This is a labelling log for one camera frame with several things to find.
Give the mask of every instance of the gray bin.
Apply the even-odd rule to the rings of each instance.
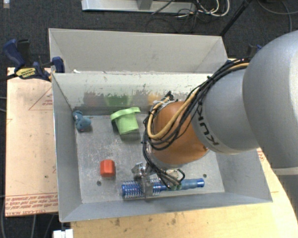
[[[50,50],[51,57],[61,56],[66,64],[66,73],[54,73],[52,79],[61,222],[272,200],[255,150],[238,155],[209,152],[186,164],[186,178],[204,177],[203,188],[147,199],[121,196],[121,183],[133,179],[131,168],[145,161],[142,121],[152,96],[171,90],[183,100],[226,61],[220,37],[50,29]],[[120,136],[109,116],[128,107],[141,109],[136,115],[139,130]],[[74,110],[91,118],[90,131],[76,130]],[[103,159],[115,161],[114,179],[100,176]]]

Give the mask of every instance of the cardboard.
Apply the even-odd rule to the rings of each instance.
[[[6,217],[58,211],[48,81],[14,78],[7,82],[5,194]]]

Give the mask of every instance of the blue clamp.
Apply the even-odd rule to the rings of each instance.
[[[21,79],[37,78],[46,81],[51,81],[51,74],[48,73],[43,66],[38,62],[34,62],[32,66],[25,66],[25,60],[17,49],[16,40],[12,39],[3,46],[5,55],[15,63],[14,73]],[[65,67],[63,60],[60,57],[52,58],[52,62],[44,65],[54,65],[55,72],[64,73]]]

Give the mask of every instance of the blue cylinder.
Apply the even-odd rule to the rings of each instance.
[[[157,179],[150,180],[153,182],[153,196],[159,196],[161,191],[173,191],[167,189],[167,187],[160,183]],[[204,187],[204,180],[202,178],[199,179],[185,179],[181,182],[175,190],[186,190],[186,189],[194,189]],[[124,199],[128,198],[141,198],[145,195],[142,192],[141,185],[136,181],[126,181],[121,185],[122,196]]]

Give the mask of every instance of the blue object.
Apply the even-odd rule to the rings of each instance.
[[[15,63],[14,73],[21,79],[43,79],[50,81],[51,74],[45,71],[44,68],[38,62],[34,62],[31,67],[25,67],[25,60],[21,53],[17,49],[16,39],[12,39],[5,43],[3,46],[3,52],[5,55]],[[49,65],[54,65],[57,73],[64,73],[65,67],[63,60],[60,57],[52,58],[52,62]]]
[[[74,117],[75,126],[78,131],[85,131],[89,128],[91,120],[87,117],[83,117],[83,113],[81,111],[74,111],[72,115]]]
[[[167,189],[167,187],[159,182],[157,179],[150,180],[153,182],[153,196],[159,196],[161,191],[173,191]],[[185,179],[181,182],[181,185],[176,187],[174,190],[185,190],[185,189],[193,189],[193,188],[201,188],[204,187],[204,180],[202,178],[199,179]],[[142,192],[141,185],[136,181],[126,181],[121,185],[122,196],[124,199],[128,198],[141,198],[145,195]]]
[[[65,73],[64,63],[60,57],[53,57],[52,64],[55,66],[57,73]]]
[[[22,55],[19,53],[16,47],[16,39],[8,41],[3,46],[3,52],[11,61],[15,63],[16,68],[21,68],[25,65],[25,60],[23,59]]]

